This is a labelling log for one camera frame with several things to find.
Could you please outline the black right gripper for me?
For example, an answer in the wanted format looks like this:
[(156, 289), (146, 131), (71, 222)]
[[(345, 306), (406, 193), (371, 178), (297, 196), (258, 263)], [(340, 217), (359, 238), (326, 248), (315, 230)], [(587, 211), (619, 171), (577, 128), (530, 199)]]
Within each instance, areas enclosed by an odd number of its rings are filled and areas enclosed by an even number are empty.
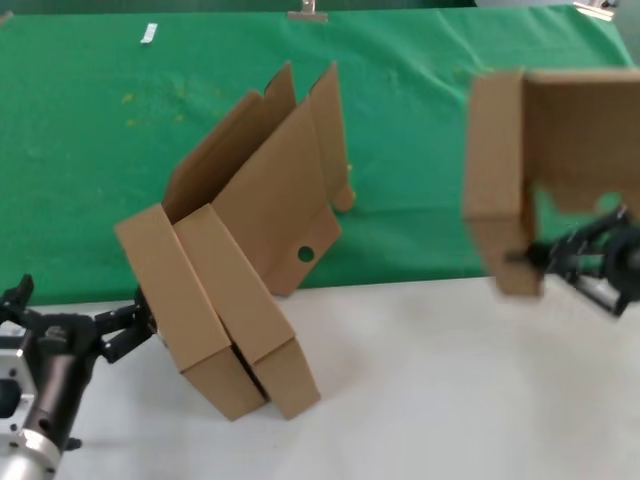
[[(525, 250), (505, 255), (508, 263), (527, 264), (543, 275), (555, 275), (571, 286), (587, 278), (606, 280), (628, 302), (639, 300), (639, 233), (619, 232), (629, 226), (629, 210), (615, 210), (582, 226), (560, 242), (533, 242)], [(599, 247), (605, 239), (604, 267), (601, 263), (587, 265), (584, 259), (603, 259)]]

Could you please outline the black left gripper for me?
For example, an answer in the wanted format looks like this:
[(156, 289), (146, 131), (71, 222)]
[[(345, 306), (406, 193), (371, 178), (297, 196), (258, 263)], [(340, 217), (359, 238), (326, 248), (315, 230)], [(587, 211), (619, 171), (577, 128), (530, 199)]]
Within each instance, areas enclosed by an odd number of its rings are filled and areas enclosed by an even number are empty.
[(57, 448), (80, 448), (71, 436), (82, 397), (101, 355), (114, 364), (158, 333), (154, 314), (140, 287), (133, 303), (97, 315), (26, 312), (34, 290), (31, 275), (1, 295), (1, 322), (21, 323), (36, 352), (37, 393), (23, 428)]

